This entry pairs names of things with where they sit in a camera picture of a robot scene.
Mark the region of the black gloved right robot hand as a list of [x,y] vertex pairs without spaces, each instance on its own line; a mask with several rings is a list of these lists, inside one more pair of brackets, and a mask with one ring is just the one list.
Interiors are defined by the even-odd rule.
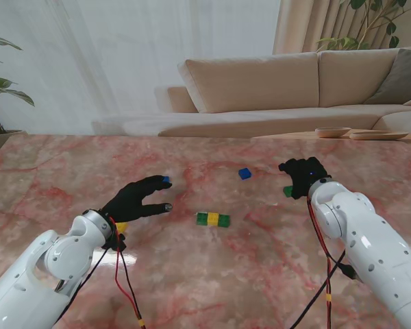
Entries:
[[290,196],[293,199],[307,197],[310,187],[319,180],[324,182],[331,178],[324,166],[315,157],[308,159],[291,158],[278,166],[280,171],[285,172],[291,177],[292,192]]

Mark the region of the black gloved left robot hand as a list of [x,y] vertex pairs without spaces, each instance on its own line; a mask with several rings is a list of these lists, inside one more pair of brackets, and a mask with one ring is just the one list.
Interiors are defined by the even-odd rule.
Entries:
[[130,182],[123,187],[99,213],[116,223],[127,223],[142,217],[161,215],[172,210],[169,203],[143,204],[143,199],[156,191],[172,187],[172,184],[162,175],[154,175],[137,182]]

